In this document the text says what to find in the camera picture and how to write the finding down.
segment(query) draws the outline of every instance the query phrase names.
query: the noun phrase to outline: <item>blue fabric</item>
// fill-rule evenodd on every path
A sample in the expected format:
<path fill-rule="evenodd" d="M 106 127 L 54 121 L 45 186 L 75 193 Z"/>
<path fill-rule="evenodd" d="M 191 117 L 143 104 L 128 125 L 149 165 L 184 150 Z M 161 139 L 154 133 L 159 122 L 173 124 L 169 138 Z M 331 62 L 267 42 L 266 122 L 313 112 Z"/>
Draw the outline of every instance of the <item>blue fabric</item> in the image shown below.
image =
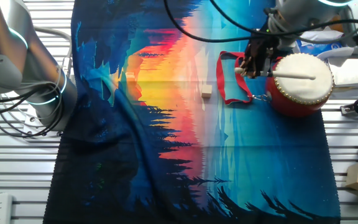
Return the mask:
<path fill-rule="evenodd" d="M 217 2 L 250 27 L 274 5 Z M 208 1 L 169 4 L 197 35 L 249 35 Z M 217 94 L 219 52 L 246 41 L 186 38 L 161 0 L 76 0 L 71 31 L 78 101 L 44 223 L 339 223 L 321 112 L 293 119 L 263 101 L 226 106 Z M 227 98 L 246 97 L 230 75 L 234 59 L 223 67 Z M 264 94 L 263 78 L 246 82 Z"/>

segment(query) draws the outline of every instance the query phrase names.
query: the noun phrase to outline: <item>red ribbon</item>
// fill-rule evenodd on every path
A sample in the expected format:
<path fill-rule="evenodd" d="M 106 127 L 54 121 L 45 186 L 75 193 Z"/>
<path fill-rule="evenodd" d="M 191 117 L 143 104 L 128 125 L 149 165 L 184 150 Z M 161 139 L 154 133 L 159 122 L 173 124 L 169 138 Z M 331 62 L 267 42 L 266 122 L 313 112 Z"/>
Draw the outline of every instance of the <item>red ribbon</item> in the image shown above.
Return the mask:
<path fill-rule="evenodd" d="M 216 81 L 218 83 L 218 91 L 220 92 L 224 103 L 226 105 L 229 105 L 233 102 L 243 102 L 243 103 L 250 103 L 252 101 L 252 93 L 251 91 L 248 89 L 248 86 L 246 84 L 246 81 L 244 80 L 244 77 L 241 76 L 241 74 L 236 73 L 236 80 L 237 80 L 237 84 L 240 86 L 241 89 L 243 89 L 246 93 L 247 96 L 249 98 L 249 100 L 238 100 L 238 99 L 226 99 L 226 92 L 224 91 L 224 74 L 223 74 L 223 68 L 222 68 L 222 55 L 224 54 L 228 54 L 228 55 L 232 55 L 233 57 L 236 57 L 236 62 L 235 62 L 235 67 L 240 67 L 239 65 L 239 60 L 242 59 L 244 57 L 244 53 L 243 52 L 225 52 L 222 51 L 219 54 L 219 59 L 216 65 Z"/>

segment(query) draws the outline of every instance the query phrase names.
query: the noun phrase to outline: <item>red drum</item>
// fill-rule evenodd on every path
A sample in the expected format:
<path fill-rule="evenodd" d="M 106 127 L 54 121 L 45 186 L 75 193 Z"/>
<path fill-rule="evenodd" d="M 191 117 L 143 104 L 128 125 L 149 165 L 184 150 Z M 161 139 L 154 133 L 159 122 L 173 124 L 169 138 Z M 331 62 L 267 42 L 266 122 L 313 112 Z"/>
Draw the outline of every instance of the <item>red drum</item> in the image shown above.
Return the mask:
<path fill-rule="evenodd" d="M 281 114 L 304 117 L 318 111 L 333 92 L 334 78 L 329 67 L 320 59 L 308 54 L 291 54 L 281 59 L 274 71 L 302 72 L 311 79 L 269 77 L 266 93 L 270 104 Z"/>

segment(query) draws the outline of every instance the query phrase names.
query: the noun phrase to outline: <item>metal chain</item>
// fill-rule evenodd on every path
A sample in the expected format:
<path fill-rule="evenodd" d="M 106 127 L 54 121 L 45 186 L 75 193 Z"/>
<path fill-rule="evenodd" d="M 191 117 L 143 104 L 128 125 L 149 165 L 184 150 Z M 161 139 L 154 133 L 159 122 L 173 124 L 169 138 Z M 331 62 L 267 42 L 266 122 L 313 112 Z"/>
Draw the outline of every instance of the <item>metal chain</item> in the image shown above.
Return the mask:
<path fill-rule="evenodd" d="M 259 96 L 252 95 L 252 98 L 255 100 L 260 100 L 260 101 L 264 101 L 264 102 L 270 101 L 270 98 L 268 95 L 259 95 Z"/>

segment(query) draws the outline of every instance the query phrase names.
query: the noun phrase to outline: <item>metal table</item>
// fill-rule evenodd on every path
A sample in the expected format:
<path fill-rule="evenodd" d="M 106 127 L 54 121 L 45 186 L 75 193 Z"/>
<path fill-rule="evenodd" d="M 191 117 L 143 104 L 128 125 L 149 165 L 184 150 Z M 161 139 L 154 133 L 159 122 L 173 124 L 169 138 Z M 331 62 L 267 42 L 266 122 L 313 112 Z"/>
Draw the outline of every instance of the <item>metal table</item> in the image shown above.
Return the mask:
<path fill-rule="evenodd" d="M 54 28 L 70 34 L 74 0 L 26 0 L 25 3 L 35 26 Z M 61 63 L 67 53 L 68 42 L 53 35 L 38 35 L 58 63 Z M 357 98 L 358 90 L 335 93 L 322 109 L 343 224 L 358 224 L 358 192 L 344 187 L 347 168 L 358 162 L 358 121 L 342 117 L 339 107 L 353 103 Z M 28 105 L 23 104 L 21 108 L 26 110 Z M 25 119 L 17 110 L 13 113 Z M 58 145 L 58 139 L 29 143 L 0 131 L 0 192 L 14 196 L 11 223 L 42 223 Z"/>

